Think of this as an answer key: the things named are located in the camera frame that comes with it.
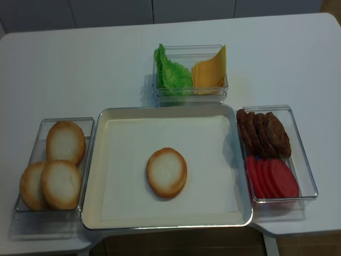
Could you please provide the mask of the toasted bun half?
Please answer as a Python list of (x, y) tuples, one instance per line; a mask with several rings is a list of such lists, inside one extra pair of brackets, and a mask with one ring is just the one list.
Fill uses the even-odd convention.
[(188, 168), (183, 156), (173, 148), (154, 152), (146, 165), (147, 180), (153, 192), (161, 198), (174, 198), (183, 189)]

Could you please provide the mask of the green lettuce leaf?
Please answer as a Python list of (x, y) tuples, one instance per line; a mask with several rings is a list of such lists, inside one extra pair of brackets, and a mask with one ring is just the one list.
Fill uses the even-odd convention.
[(157, 67), (160, 95), (162, 97), (189, 96), (193, 87), (190, 71), (183, 65), (169, 60), (162, 44), (159, 44), (153, 56)]

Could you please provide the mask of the clear lettuce cheese container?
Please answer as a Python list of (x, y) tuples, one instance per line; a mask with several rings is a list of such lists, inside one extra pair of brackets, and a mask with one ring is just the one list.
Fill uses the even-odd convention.
[[(189, 46), (165, 46), (168, 60), (176, 62), (188, 70), (198, 62), (213, 58), (222, 45), (189, 45)], [(221, 104), (227, 96), (228, 81), (224, 78), (221, 87), (211, 88), (162, 88), (159, 86), (157, 74), (157, 62), (153, 62), (153, 73), (151, 77), (153, 100), (160, 106), (178, 106), (189, 104)]]

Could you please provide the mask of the yellow cheese slice stack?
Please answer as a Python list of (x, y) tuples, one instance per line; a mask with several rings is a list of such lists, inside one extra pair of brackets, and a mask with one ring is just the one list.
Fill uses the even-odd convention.
[(195, 94), (203, 95), (212, 93), (209, 88), (224, 86), (226, 62), (201, 61), (191, 69), (193, 87)]

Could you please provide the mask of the white metal tray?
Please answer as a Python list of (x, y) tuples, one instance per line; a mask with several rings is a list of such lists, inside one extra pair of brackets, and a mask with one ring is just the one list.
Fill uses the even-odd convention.
[[(236, 159), (236, 184), (239, 189), (243, 210), (240, 213), (194, 215), (183, 219), (175, 218), (137, 218), (133, 220), (102, 220), (101, 210), (104, 197), (108, 146), (112, 121), (138, 120), (151, 118), (192, 118), (224, 116), (230, 122), (231, 146)], [(98, 119), (89, 169), (82, 222), (88, 229), (162, 229), (162, 228), (206, 228), (242, 227), (248, 225), (253, 217), (248, 185), (246, 180), (241, 145), (238, 136), (235, 111), (227, 105), (193, 105), (177, 107), (111, 108), (104, 110)]]

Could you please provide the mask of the brown meat patty back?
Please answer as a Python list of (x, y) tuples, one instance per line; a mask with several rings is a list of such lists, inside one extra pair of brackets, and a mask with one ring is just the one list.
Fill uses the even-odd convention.
[(244, 142), (245, 148), (251, 155), (254, 155), (255, 148), (249, 138), (247, 129), (245, 127), (245, 117), (246, 117), (246, 112), (243, 109), (239, 109), (236, 114), (239, 131), (240, 131), (242, 140)]

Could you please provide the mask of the brown meat patty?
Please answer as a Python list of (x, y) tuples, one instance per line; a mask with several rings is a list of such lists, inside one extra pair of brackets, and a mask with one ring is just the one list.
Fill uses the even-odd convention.
[(260, 139), (260, 142), (264, 148), (264, 151), (266, 153), (266, 158), (277, 158), (278, 154), (272, 144), (270, 143), (263, 124), (264, 120), (264, 114), (263, 113), (258, 113), (255, 115), (254, 118), (254, 127), (256, 129), (258, 138)]
[(249, 112), (246, 115), (246, 129), (248, 131), (248, 135), (250, 137), (250, 140), (257, 151), (257, 154), (259, 157), (263, 157), (263, 146), (258, 138), (258, 135), (256, 133), (256, 129), (254, 127), (254, 118), (255, 118), (255, 113), (254, 112)]
[(251, 155), (254, 155), (255, 148), (249, 138), (247, 129), (245, 127), (245, 117), (246, 117), (246, 112), (243, 109), (239, 109), (236, 114), (239, 131), (240, 131), (242, 140), (244, 142), (245, 148)]
[(266, 135), (278, 155), (282, 158), (289, 158), (291, 156), (290, 141), (279, 119), (273, 112), (268, 112), (264, 116), (263, 124)]

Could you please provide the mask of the red tomato slice back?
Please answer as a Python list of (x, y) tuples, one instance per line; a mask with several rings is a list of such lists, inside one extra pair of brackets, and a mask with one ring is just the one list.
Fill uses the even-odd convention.
[(248, 168), (249, 176), (251, 178), (255, 196), (258, 199), (265, 198), (263, 188), (261, 187), (261, 183), (257, 175), (257, 161), (253, 155), (249, 155), (247, 157), (247, 168)]

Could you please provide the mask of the red tomato slice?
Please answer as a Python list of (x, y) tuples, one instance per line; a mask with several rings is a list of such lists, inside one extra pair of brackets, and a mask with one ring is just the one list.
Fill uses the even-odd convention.
[(257, 175), (257, 161), (253, 155), (249, 155), (247, 157), (247, 168), (248, 168), (249, 176), (251, 178), (255, 196), (258, 199), (265, 198), (263, 188), (261, 187), (261, 183)]
[(277, 189), (273, 185), (272, 178), (270, 177), (270, 160), (267, 159), (264, 162), (263, 165), (263, 176), (264, 176), (264, 182), (265, 182), (265, 187), (268, 191), (268, 198), (279, 198), (279, 193), (277, 192)]
[(298, 183), (290, 168), (279, 159), (271, 159), (269, 167), (271, 184), (279, 198), (295, 198), (299, 196)]
[(264, 165), (264, 160), (262, 158), (259, 158), (257, 161), (257, 176), (258, 180), (261, 186), (261, 189), (263, 191), (263, 198), (270, 198), (271, 193), (269, 191), (269, 188), (264, 180), (264, 173), (263, 173), (263, 165)]

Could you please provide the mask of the brown meat patty front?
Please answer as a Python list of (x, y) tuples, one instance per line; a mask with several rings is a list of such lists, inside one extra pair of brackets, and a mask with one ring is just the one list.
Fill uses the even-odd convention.
[(289, 158), (291, 156), (290, 141), (279, 119), (273, 112), (268, 112), (264, 116), (263, 124), (266, 135), (278, 155), (282, 158)]

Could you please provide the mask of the clear patty tomato container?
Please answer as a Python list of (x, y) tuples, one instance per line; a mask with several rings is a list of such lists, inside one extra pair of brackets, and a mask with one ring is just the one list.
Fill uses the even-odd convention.
[(299, 134), (296, 121), (293, 116), (291, 108), (287, 105), (276, 105), (276, 106), (258, 106), (258, 107), (243, 107), (241, 108), (246, 112), (254, 112), (255, 114), (263, 113), (264, 115), (268, 112), (273, 112), (273, 114), (282, 123), (285, 131), (288, 135), (290, 146), (291, 146), (291, 156), (289, 158), (282, 158), (278, 155), (277, 158), (266, 158), (266, 153), (263, 149), (263, 157), (259, 157), (257, 151), (253, 155), (258, 161), (262, 158), (264, 161), (267, 159), (279, 159), (282, 160), (292, 171), (298, 186), (299, 186), (299, 196), (295, 198), (262, 198), (258, 199), (253, 190), (253, 185), (251, 178), (249, 176), (247, 168), (247, 157), (251, 155), (245, 148), (244, 142), (242, 140), (239, 127), (238, 135), (241, 143), (242, 156), (245, 163), (245, 170), (247, 175), (247, 180), (250, 188), (251, 201), (258, 206), (271, 206), (277, 207), (279, 209), (290, 209), (294, 207), (302, 207), (308, 201), (317, 199), (318, 190), (313, 178), (313, 174), (308, 163), (305, 149), (303, 147), (301, 136)]

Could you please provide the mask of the bun half front right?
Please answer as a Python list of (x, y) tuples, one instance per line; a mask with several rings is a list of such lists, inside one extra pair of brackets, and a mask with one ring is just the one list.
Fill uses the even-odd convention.
[(82, 175), (78, 167), (65, 160), (46, 163), (41, 174), (41, 187), (49, 206), (57, 210), (73, 210), (78, 205)]

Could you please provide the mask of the red tomato slice front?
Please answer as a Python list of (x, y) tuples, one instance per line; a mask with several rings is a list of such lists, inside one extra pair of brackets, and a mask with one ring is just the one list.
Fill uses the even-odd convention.
[(279, 198), (295, 198), (299, 196), (298, 183), (290, 168), (279, 159), (271, 159), (269, 167), (271, 184)]

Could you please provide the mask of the clear bun container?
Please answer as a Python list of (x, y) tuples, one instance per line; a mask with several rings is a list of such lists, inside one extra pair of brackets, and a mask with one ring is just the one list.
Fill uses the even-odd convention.
[[(31, 157), (30, 157), (28, 166), (30, 164), (34, 164), (37, 162), (46, 162), (46, 163), (50, 162), (50, 161), (47, 161), (47, 158), (46, 158), (46, 139), (47, 139), (47, 135), (48, 135), (48, 132), (51, 129), (51, 127), (56, 122), (59, 122), (59, 121), (74, 122), (82, 129), (82, 131), (84, 133), (84, 137), (85, 137), (85, 141), (86, 141), (85, 154), (84, 154), (82, 161), (78, 165), (76, 165), (78, 167), (78, 170), (80, 171), (80, 173), (82, 175), (82, 185), (80, 188), (80, 192), (81, 192), (81, 189), (83, 186), (84, 173), (85, 173), (85, 165), (86, 165), (88, 153), (90, 152), (91, 138), (92, 138), (93, 130), (94, 130), (94, 119), (92, 119), (92, 118), (67, 118), (67, 119), (44, 119), (44, 120), (42, 120), (40, 123), (40, 127), (38, 130), (38, 134), (37, 134), (37, 137), (35, 140), (34, 148), (33, 148), (33, 151), (31, 153)], [(79, 205), (80, 205), (80, 193), (79, 193), (78, 205), (76, 208), (78, 208)], [(20, 196), (20, 189), (19, 189), (19, 197), (18, 197), (15, 208), (16, 208), (17, 212), (33, 211), (33, 210), (30, 210), (24, 204), (24, 202)], [(57, 209), (51, 208), (50, 206), (47, 210), (73, 211), (73, 210), (57, 210)]]

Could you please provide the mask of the bun half front left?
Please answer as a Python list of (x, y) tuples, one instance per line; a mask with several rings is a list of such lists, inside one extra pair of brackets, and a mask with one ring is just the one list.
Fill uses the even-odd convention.
[(41, 187), (41, 173), (45, 165), (46, 162), (30, 164), (20, 179), (20, 196), (24, 204), (33, 211), (47, 210), (49, 208)]

